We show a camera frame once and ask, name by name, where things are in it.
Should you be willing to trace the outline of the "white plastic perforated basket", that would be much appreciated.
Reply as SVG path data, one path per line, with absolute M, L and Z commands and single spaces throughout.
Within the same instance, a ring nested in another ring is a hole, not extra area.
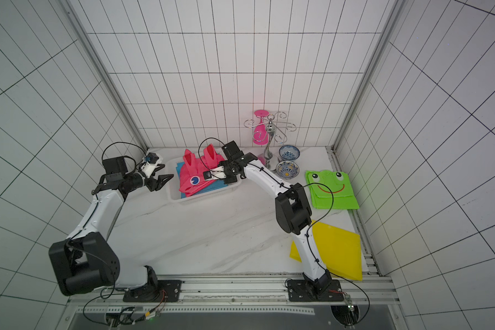
M 237 181 L 233 184 L 225 184 L 223 181 L 215 180 L 211 185 L 202 189 L 201 191 L 191 195 L 189 197 L 186 194 L 179 191 L 180 189 L 180 171 L 184 164 L 182 158 L 174 158 L 166 161 L 165 170 L 170 174 L 174 174 L 172 180 L 167 184 L 167 197 L 170 203 L 189 203 L 195 202 L 197 199 L 204 199 L 212 195 L 219 195 L 234 191 L 237 189 L 241 182 Z

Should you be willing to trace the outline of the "blue raincoat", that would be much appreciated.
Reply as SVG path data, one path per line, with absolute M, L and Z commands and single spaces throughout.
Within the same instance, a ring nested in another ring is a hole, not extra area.
M 203 195 L 227 187 L 222 181 L 204 181 L 203 172 L 207 168 L 202 164 L 200 159 L 197 160 L 196 167 L 197 175 L 191 175 L 191 169 L 188 169 L 184 162 L 177 163 L 176 171 L 180 180 L 178 191 L 182 199 Z

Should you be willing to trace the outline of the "pink bunny face raincoat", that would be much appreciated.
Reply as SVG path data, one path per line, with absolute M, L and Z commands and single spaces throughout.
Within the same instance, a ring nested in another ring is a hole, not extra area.
M 213 184 L 213 180 L 206 181 L 204 172 L 217 168 L 224 157 L 217 153 L 214 146 L 209 144 L 203 155 L 197 158 L 190 150 L 186 149 L 177 169 L 180 187 L 179 191 L 184 197 L 191 197 Z

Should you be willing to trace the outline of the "yellow raincoat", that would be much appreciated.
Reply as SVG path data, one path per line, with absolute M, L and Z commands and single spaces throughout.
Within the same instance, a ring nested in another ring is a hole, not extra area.
M 363 258 L 356 233 L 318 222 L 291 237 L 290 257 L 302 263 L 308 279 L 319 279 L 328 270 L 348 280 L 362 280 Z

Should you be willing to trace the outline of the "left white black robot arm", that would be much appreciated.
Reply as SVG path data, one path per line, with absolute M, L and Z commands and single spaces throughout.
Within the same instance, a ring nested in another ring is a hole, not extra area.
M 162 157 L 148 153 L 127 168 L 120 156 L 103 160 L 105 174 L 92 191 L 92 204 L 81 222 L 62 241 L 49 248 L 49 259 L 61 294 L 87 294 L 99 287 L 125 292 L 127 302 L 156 301 L 162 288 L 149 265 L 122 262 L 107 240 L 130 193 L 140 188 L 155 192 L 173 178 L 158 172 L 165 165 Z

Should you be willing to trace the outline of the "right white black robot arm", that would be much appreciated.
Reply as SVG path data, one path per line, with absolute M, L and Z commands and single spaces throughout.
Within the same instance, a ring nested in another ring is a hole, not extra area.
M 225 161 L 212 172 L 225 182 L 237 179 L 253 181 L 274 198 L 276 221 L 280 228 L 290 234 L 302 262 L 302 280 L 289 280 L 287 288 L 298 300 L 313 302 L 341 302 L 344 293 L 340 283 L 332 278 L 324 264 L 312 232 L 314 222 L 305 188 L 301 184 L 287 185 L 277 175 L 267 171 L 257 156 L 244 153 L 232 141 L 222 147 Z

